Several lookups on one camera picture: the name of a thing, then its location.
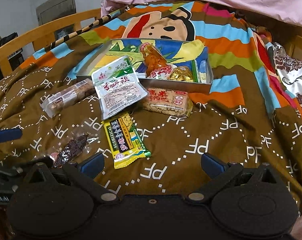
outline blanket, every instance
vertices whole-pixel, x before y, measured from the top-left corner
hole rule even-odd
[[[96,131],[89,154],[105,167],[95,181],[124,194],[187,195],[209,180],[200,165],[210,153],[224,162],[255,168],[270,163],[302,213],[302,110],[270,75],[265,30],[259,36],[235,13],[201,1],[160,1],[115,11],[86,29],[36,52],[0,81],[0,129],[21,128],[21,139],[0,144],[0,165],[46,154],[76,127]],[[190,94],[189,118],[134,111],[133,123],[152,153],[114,169],[96,94],[52,119],[41,109],[49,96],[76,83],[75,75],[109,39],[200,40],[208,47],[214,81],[208,95]]]

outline cartoon face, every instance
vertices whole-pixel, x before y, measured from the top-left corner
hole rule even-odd
[[[150,12],[133,18],[125,29],[122,38],[158,38],[193,41],[195,30],[189,21],[191,13],[182,7],[167,17],[161,12]]]

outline gray door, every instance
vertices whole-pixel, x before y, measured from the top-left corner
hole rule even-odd
[[[39,25],[76,13],[75,0],[48,0],[36,8]],[[59,39],[73,32],[73,25],[64,27],[54,33]]]

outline metal bolt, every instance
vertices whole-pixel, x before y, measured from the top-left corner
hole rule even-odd
[[[16,192],[16,191],[18,190],[18,185],[13,185],[13,186],[12,186],[12,190],[13,190],[14,192]]]
[[[114,201],[114,200],[116,200],[116,194],[104,193],[101,195],[101,199],[104,201]]]
[[[16,171],[21,174],[23,172],[23,169],[21,167],[16,168]]]
[[[150,204],[156,204],[157,201],[156,201],[155,199],[150,199],[150,200],[149,200],[149,203],[150,203]]]
[[[204,195],[202,193],[194,192],[189,194],[189,199],[194,200],[194,201],[200,201],[204,199]]]

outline gold foil wrapper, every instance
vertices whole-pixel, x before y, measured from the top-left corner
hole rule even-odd
[[[193,75],[190,69],[187,66],[181,66],[175,68],[168,80],[176,80],[176,81],[191,81],[193,80]]]

